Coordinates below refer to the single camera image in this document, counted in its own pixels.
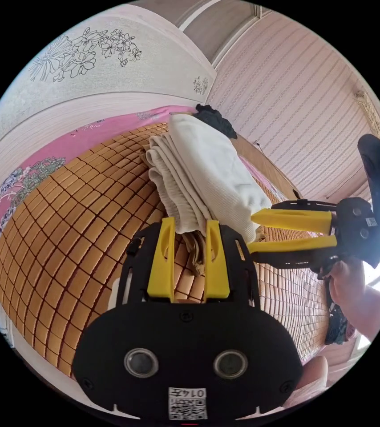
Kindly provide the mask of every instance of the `human hand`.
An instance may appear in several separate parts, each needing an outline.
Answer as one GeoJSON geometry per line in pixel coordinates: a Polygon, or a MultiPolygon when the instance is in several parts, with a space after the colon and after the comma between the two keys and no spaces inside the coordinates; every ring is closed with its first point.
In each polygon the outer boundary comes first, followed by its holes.
{"type": "Polygon", "coordinates": [[[339,261],[328,276],[331,298],[340,307],[357,304],[362,298],[365,292],[365,274],[361,260],[348,258],[339,261]]]}

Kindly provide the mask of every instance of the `sticker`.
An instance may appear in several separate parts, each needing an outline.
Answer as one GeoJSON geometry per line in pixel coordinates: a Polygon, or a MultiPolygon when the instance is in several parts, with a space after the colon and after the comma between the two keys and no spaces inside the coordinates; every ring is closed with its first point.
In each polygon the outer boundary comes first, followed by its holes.
{"type": "Polygon", "coordinates": [[[180,421],[208,419],[206,413],[206,388],[168,389],[169,419],[180,421]]]}
{"type": "Polygon", "coordinates": [[[368,227],[377,227],[377,221],[375,218],[366,218],[368,227]]]}

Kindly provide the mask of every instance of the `bamboo mat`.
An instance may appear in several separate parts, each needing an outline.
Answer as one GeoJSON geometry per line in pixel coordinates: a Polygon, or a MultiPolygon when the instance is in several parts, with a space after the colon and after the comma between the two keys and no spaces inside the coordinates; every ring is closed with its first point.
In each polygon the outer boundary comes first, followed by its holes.
{"type": "MultiPolygon", "coordinates": [[[[82,331],[107,310],[130,239],[165,215],[137,151],[166,129],[126,132],[61,167],[18,206],[0,238],[0,302],[27,342],[66,375],[82,331]]],[[[269,240],[301,237],[264,233],[269,240]]],[[[200,302],[204,277],[195,278],[188,262],[177,235],[175,296],[200,302]]],[[[256,269],[261,307],[289,330],[301,359],[310,359],[328,324],[322,284],[307,270],[256,269]]]]}

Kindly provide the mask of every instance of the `white towel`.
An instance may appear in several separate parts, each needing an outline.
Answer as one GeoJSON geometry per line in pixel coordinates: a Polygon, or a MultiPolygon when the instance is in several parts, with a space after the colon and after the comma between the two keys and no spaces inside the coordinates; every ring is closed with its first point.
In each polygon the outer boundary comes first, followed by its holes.
{"type": "Polygon", "coordinates": [[[177,233],[206,235],[206,220],[216,219],[247,243],[255,240],[251,215],[271,202],[221,132],[193,116],[172,115],[169,132],[150,137],[147,161],[177,233]]]}

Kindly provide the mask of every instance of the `black cloth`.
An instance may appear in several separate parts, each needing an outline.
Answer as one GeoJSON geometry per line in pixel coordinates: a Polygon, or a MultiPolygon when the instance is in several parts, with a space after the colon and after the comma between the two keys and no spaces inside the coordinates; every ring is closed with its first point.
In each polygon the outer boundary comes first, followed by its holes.
{"type": "Polygon", "coordinates": [[[228,138],[236,139],[238,137],[231,123],[225,119],[219,111],[214,110],[210,105],[200,104],[196,105],[196,109],[198,112],[193,114],[194,117],[200,121],[203,121],[203,123],[206,123],[214,129],[217,129],[228,138]]]}
{"type": "Polygon", "coordinates": [[[343,312],[340,306],[334,303],[329,292],[329,278],[325,280],[325,286],[327,291],[327,306],[329,311],[329,324],[327,336],[325,338],[325,345],[330,344],[344,344],[348,341],[348,335],[351,333],[353,328],[343,312]]]}

